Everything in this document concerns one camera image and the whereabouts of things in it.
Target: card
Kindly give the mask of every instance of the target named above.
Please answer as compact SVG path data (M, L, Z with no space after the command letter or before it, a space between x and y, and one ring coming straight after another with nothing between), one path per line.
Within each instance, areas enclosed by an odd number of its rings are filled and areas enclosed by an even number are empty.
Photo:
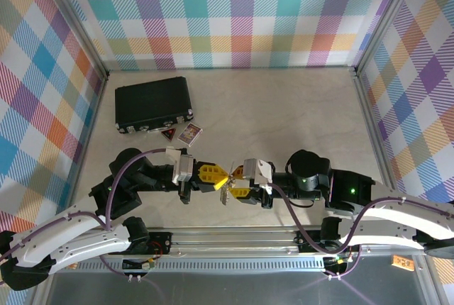
M193 123L189 123L183 132L178 136L178 139L183 143L186 143L189 147L195 142L197 137L203 131L202 128L196 126Z

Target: black case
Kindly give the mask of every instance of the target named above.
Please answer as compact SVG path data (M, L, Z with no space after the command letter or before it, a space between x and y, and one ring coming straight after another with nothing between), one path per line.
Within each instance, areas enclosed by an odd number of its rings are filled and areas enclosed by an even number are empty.
M169 128L193 119L186 78L175 77L115 90L115 122L120 133Z

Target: table surface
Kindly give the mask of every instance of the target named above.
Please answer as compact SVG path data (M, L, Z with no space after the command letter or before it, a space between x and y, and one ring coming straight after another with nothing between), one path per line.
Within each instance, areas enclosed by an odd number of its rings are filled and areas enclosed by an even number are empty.
M123 149L185 146L177 136L186 124L177 125L171 143L159 131L122 135L114 126L116 88L180 75L187 78L194 123L204 129L189 149L196 160L215 162L229 171L233 162L236 167L256 157L273 161L283 172L291 154L306 149L327 157L333 168L380 180L347 68L113 72L99 105L75 201L110 174L109 163ZM149 158L156 165L171 163L163 154ZM182 204L176 192L141 192L140 198L142 206L121 219L139 216L149 227L294 224L281 200L267 210L233 198L224 206L218 192L193 192L189 205ZM303 224L320 224L326 215L321 201L296 212Z

